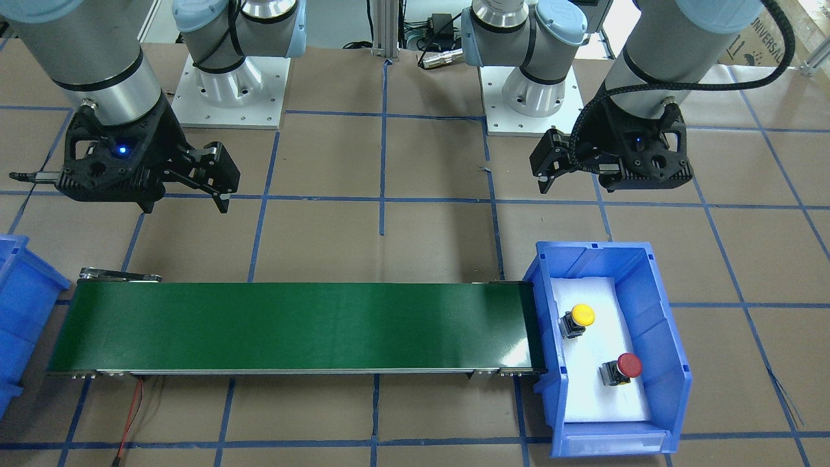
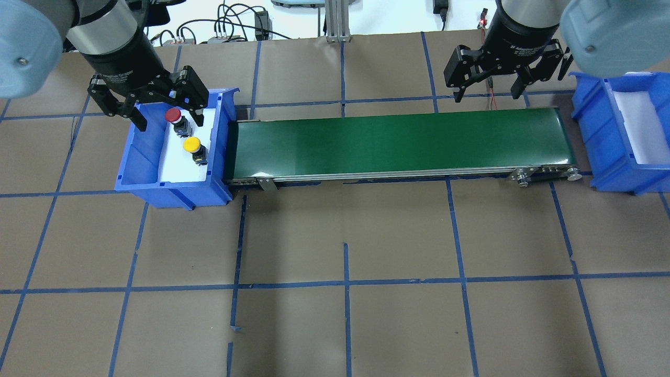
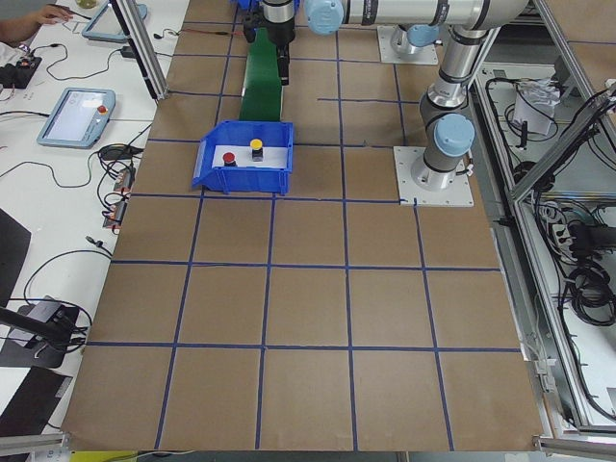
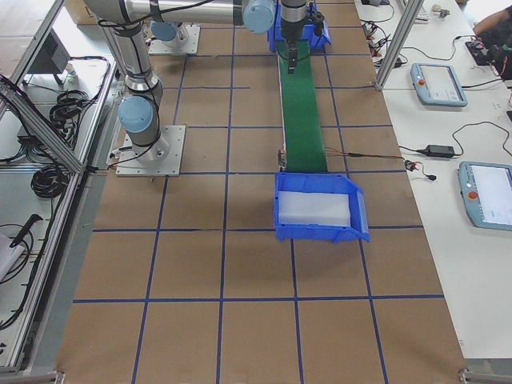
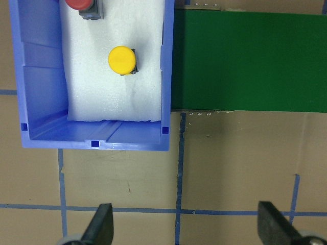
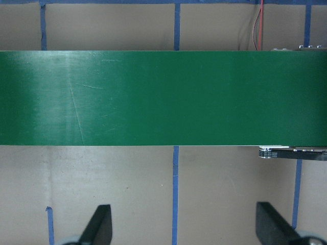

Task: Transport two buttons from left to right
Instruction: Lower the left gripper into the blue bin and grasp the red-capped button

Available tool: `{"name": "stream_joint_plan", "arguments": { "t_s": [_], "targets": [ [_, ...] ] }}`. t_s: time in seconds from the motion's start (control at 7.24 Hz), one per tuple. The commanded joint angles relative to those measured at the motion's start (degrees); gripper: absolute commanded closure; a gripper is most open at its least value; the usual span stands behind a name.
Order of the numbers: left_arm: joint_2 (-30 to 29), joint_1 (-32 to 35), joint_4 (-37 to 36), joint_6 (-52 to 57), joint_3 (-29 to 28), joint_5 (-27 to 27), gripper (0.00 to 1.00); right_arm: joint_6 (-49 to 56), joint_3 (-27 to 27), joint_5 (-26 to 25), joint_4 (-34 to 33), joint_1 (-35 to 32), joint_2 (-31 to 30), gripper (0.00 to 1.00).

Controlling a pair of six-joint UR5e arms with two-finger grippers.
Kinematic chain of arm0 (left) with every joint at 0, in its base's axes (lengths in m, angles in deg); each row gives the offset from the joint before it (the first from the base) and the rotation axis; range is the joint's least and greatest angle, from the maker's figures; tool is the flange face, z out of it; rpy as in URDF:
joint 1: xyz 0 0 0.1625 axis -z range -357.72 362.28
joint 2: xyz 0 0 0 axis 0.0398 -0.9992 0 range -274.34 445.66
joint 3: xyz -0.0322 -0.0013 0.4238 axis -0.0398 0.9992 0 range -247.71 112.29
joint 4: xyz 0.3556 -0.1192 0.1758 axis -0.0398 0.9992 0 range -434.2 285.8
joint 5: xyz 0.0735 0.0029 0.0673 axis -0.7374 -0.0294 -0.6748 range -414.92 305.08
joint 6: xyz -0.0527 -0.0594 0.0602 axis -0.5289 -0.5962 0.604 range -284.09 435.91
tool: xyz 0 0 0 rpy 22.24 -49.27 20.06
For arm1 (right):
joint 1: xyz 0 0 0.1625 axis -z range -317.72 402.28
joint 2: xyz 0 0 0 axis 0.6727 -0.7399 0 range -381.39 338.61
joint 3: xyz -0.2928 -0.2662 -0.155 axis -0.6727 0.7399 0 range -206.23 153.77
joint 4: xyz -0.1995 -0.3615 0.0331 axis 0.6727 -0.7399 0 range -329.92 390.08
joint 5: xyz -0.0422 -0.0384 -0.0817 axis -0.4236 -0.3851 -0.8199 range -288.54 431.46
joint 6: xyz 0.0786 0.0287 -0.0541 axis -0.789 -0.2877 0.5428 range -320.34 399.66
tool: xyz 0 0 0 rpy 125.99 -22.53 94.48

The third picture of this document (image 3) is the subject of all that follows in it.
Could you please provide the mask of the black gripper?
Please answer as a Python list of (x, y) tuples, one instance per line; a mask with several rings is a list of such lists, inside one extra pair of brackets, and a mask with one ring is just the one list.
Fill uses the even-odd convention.
[(281, 85), (288, 86), (290, 83), (289, 44), (295, 39), (295, 5), (262, 4), (261, 11), (269, 40), (276, 46), (281, 46), (277, 48), (278, 75)]

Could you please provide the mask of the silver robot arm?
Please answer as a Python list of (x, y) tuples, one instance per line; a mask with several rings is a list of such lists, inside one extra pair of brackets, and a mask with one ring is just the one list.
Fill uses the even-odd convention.
[(438, 25), (399, 24), (394, 29), (390, 44), (401, 55), (413, 55), (432, 45), (439, 34)]
[(523, 1), (306, 1), (309, 28), (326, 36), (343, 24), (425, 25), (449, 28), (438, 76), (421, 100), (427, 146), (411, 167), (414, 182), (439, 192), (453, 181), (458, 163), (475, 139), (473, 124), (459, 113), (490, 32), (518, 16)]

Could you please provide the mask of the person's hand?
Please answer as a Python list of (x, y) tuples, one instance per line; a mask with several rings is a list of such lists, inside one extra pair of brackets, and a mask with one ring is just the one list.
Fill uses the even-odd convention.
[(35, 20), (40, 25), (51, 25), (68, 21), (73, 18), (71, 9), (63, 6), (47, 4), (35, 12)]

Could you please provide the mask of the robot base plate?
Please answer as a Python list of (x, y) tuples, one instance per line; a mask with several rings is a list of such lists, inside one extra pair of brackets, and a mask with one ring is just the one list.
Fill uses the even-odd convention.
[(436, 65), (440, 27), (424, 24), (377, 27), (380, 61), (385, 64)]
[(399, 203), (404, 206), (470, 208), (475, 205), (462, 161), (451, 172), (431, 170), (424, 163), (424, 148), (395, 146)]

